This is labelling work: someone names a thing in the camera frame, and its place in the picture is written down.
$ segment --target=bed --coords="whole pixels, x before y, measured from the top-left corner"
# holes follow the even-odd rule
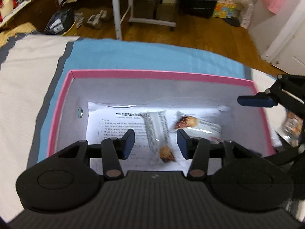
[[[223,56],[164,44],[17,34],[0,48],[0,215],[10,221],[22,205],[19,174],[47,157],[52,115],[73,69],[141,69],[202,73],[253,80],[259,91],[274,79]],[[266,110],[280,131],[285,110]]]

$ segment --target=white paper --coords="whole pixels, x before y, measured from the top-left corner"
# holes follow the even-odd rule
[[[138,116],[141,112],[162,111],[164,108],[149,107],[107,107],[99,103],[88,103],[89,117],[86,132],[86,140],[89,144],[100,144],[101,141],[110,137],[121,138],[124,133],[132,128],[135,130],[135,144],[127,160],[120,160],[123,172],[126,175],[129,170],[141,171],[171,171],[181,170],[187,174],[192,160],[185,160],[180,152],[177,144],[176,134],[170,134],[172,151],[175,156],[175,162],[152,164],[150,158],[153,155],[146,135],[144,119]],[[176,112],[178,109],[167,109],[166,117],[168,125],[176,120]],[[190,112],[188,109],[179,109],[179,111]],[[199,109],[197,112],[210,113],[215,109]],[[98,174],[103,174],[102,160],[91,159],[90,167]],[[209,160],[208,174],[214,174],[221,168],[220,159]]]

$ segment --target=snack package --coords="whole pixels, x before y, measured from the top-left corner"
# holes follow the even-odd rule
[[[144,118],[148,145],[155,154],[154,162],[175,161],[168,133],[166,111],[140,113]]]
[[[287,117],[283,123],[283,130],[290,137],[290,144],[296,147],[299,143],[299,136],[302,131],[303,120],[291,111],[287,111]]]
[[[180,111],[177,112],[177,121],[173,129],[175,131],[183,129],[192,138],[204,138],[214,144],[222,141],[222,128],[220,125],[183,114]]]

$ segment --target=round black disc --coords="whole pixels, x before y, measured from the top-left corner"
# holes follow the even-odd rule
[[[280,207],[292,196],[290,176],[260,158],[237,159],[212,177],[212,189],[228,206],[247,211]]]
[[[76,208],[89,201],[100,186],[99,176],[74,158],[50,158],[23,172],[16,181],[22,205],[43,212]]]

